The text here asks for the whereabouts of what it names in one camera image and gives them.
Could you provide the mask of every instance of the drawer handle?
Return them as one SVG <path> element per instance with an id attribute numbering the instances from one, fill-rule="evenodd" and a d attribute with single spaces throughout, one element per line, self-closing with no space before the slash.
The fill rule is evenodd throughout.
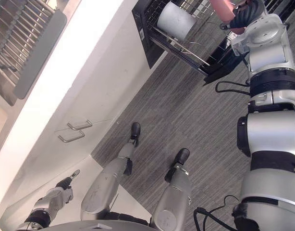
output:
<path id="1" fill-rule="evenodd" d="M 90 122 L 90 120 L 87 119 L 86 122 L 88 124 L 80 125 L 80 126 L 77 126 L 77 127 L 74 127 L 70 123 L 67 123 L 66 125 L 69 126 L 69 128 L 74 130 L 74 131 L 82 130 L 82 129 L 85 129 L 85 128 L 90 128 L 90 127 L 93 126 L 93 124 Z"/>
<path id="2" fill-rule="evenodd" d="M 80 138 L 83 138 L 85 137 L 86 135 L 83 133 L 83 131 L 79 131 L 79 133 L 81 134 L 80 136 L 77 136 L 77 137 L 74 137 L 74 138 L 71 138 L 69 140 L 65 140 L 61 135 L 58 136 L 58 138 L 60 140 L 62 140 L 64 143 L 69 143 L 69 142 L 72 142 L 72 141 L 75 141 L 77 139 L 80 139 Z"/>

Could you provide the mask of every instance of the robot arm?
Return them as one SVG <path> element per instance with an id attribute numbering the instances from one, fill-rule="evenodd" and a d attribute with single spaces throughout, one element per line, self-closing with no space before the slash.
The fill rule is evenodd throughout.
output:
<path id="1" fill-rule="evenodd" d="M 251 96 L 237 124 L 237 146 L 251 166 L 233 211 L 236 227 L 295 231 L 295 64 L 286 27 L 265 10 L 231 45 L 237 56 L 249 52 Z"/>
<path id="2" fill-rule="evenodd" d="M 72 180 L 78 176 L 76 170 L 71 176 L 61 180 L 55 188 L 48 190 L 46 196 L 40 198 L 34 205 L 29 217 L 18 226 L 17 231 L 35 231 L 47 228 L 55 219 L 58 211 L 73 199 Z"/>

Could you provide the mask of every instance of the white cylinder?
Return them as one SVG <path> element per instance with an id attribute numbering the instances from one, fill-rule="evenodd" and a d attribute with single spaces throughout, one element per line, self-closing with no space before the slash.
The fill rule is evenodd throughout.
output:
<path id="1" fill-rule="evenodd" d="M 170 1 L 158 18 L 157 27 L 183 41 L 196 21 L 193 16 Z"/>

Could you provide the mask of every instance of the dish rack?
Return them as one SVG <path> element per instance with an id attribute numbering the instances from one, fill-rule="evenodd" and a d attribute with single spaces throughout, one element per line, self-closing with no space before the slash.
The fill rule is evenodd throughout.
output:
<path id="1" fill-rule="evenodd" d="M 66 24 L 42 0 L 0 0 L 0 95 L 23 99 Z"/>
<path id="2" fill-rule="evenodd" d="M 135 23 L 150 68 L 164 50 L 174 54 L 198 72 L 205 82 L 213 82 L 230 72 L 242 61 L 231 48 L 236 34 L 219 28 L 222 23 L 209 0 L 172 0 L 197 19 L 185 41 L 178 41 L 157 28 L 158 18 L 170 0 L 139 0 L 133 8 Z M 295 9 L 295 0 L 266 0 L 269 13 L 277 13 L 285 21 Z"/>

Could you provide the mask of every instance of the white cabinet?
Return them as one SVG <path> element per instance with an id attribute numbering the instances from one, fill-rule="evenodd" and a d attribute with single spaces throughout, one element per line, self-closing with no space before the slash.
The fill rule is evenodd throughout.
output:
<path id="1" fill-rule="evenodd" d="M 70 128 L 52 133 L 50 139 L 46 142 L 43 150 L 36 150 L 41 154 L 29 160 L 29 164 L 24 166 L 21 173 L 23 181 L 17 192 L 14 194 L 10 204 L 14 204 L 50 181 L 53 176 L 57 176 L 66 171 L 72 165 L 85 159 L 100 142 L 106 131 L 111 125 L 112 120 L 106 122 L 94 123 L 92 127 L 83 129 L 84 137 L 75 141 L 64 143 L 58 136 L 69 140 L 80 136 L 79 131 L 73 131 Z"/>
<path id="2" fill-rule="evenodd" d="M 118 30 L 90 79 L 74 99 L 58 129 L 114 119 L 150 76 L 131 12 Z"/>

